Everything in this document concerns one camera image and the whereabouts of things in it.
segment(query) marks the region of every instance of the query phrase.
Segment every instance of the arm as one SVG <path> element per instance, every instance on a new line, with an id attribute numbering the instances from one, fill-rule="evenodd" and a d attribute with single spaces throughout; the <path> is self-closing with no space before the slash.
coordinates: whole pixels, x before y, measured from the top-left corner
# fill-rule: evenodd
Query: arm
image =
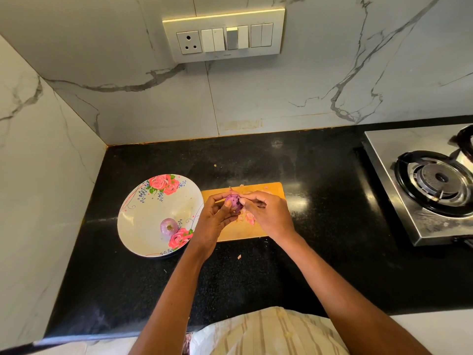
<path id="1" fill-rule="evenodd" d="M 265 232 L 286 251 L 322 303 L 352 354 L 430 354 L 409 332 L 361 295 L 295 232 L 276 195 L 240 195 Z"/>
<path id="2" fill-rule="evenodd" d="M 174 269 L 150 319 L 133 345 L 130 355 L 181 354 L 191 313 L 197 279 L 204 261 L 212 254 L 223 227 L 237 219 L 231 202 L 216 203 L 230 194 L 209 197 L 194 235 Z"/>

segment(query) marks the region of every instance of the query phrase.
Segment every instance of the purple onion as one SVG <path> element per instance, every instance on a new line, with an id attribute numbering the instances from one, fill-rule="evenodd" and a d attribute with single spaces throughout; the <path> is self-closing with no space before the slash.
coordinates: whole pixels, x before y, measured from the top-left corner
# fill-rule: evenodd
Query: purple onion
<path id="1" fill-rule="evenodd" d="M 239 212 L 241 209 L 243 209 L 243 204 L 240 203 L 240 196 L 237 194 L 230 194 L 225 201 L 230 200 L 232 202 L 231 209 L 234 212 Z"/>
<path id="2" fill-rule="evenodd" d="M 166 218 L 161 222 L 160 228 L 161 233 L 163 233 L 164 236 L 171 238 L 175 233 L 177 233 L 179 226 L 174 219 Z"/>

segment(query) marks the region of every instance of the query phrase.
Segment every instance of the hand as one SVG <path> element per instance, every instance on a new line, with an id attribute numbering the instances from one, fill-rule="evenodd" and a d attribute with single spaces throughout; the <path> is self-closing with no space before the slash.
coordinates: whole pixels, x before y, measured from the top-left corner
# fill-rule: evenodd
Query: hand
<path id="1" fill-rule="evenodd" d="M 266 234 L 276 243 L 296 233 L 286 200 L 262 191 L 238 195 L 240 203 L 254 215 Z"/>
<path id="2" fill-rule="evenodd" d="M 203 260 L 207 260 L 212 254 L 222 229 L 237 220 L 240 214 L 231 211 L 231 201 L 216 203 L 230 194 L 231 192 L 211 195 L 204 204 L 194 235 L 187 246 L 189 251 L 202 255 Z"/>

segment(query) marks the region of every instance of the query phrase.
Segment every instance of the stainless steel stove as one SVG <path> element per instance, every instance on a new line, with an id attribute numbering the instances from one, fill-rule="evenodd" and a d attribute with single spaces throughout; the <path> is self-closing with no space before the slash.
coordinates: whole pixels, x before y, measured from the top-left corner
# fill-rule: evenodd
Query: stainless steel stove
<path id="1" fill-rule="evenodd" d="M 367 131 L 363 145 L 415 246 L 473 237 L 473 125 Z"/>

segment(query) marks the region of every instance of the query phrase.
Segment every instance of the plate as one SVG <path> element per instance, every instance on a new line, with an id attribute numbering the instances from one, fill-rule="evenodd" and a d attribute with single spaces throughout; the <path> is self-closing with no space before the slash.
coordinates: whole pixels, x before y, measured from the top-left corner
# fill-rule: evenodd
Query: plate
<path id="1" fill-rule="evenodd" d="M 118 235 L 135 254 L 158 257 L 182 248 L 191 238 L 204 202 L 197 185 L 178 174 L 161 174 L 145 180 L 126 197 L 118 213 Z M 174 219 L 179 230 L 171 238 L 161 222 Z"/>

